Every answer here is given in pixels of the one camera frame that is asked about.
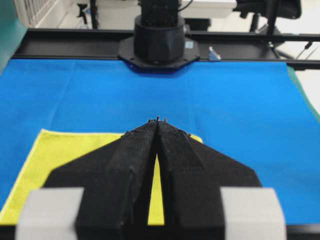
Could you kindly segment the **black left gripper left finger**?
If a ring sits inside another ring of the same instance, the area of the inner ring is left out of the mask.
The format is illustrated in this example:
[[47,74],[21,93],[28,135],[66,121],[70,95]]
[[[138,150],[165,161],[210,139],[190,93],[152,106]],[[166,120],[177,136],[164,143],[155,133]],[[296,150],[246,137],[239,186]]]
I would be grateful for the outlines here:
[[147,221],[144,183],[155,156],[157,122],[54,168],[32,191],[15,228],[18,240],[122,240]]

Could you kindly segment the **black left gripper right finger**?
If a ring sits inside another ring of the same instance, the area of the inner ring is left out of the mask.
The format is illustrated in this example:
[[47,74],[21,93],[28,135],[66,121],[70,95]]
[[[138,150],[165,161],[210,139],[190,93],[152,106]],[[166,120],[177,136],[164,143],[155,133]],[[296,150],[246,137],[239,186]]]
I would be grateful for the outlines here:
[[165,223],[179,240],[284,240],[284,213],[256,172],[165,121],[157,127]]

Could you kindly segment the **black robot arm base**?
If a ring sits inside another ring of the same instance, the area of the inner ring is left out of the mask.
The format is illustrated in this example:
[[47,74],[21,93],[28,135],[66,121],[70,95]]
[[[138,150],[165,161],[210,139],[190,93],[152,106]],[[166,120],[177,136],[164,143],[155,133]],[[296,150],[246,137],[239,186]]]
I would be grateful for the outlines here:
[[199,60],[196,41],[186,37],[180,0],[140,0],[133,36],[119,44],[118,57],[147,71],[173,72]]

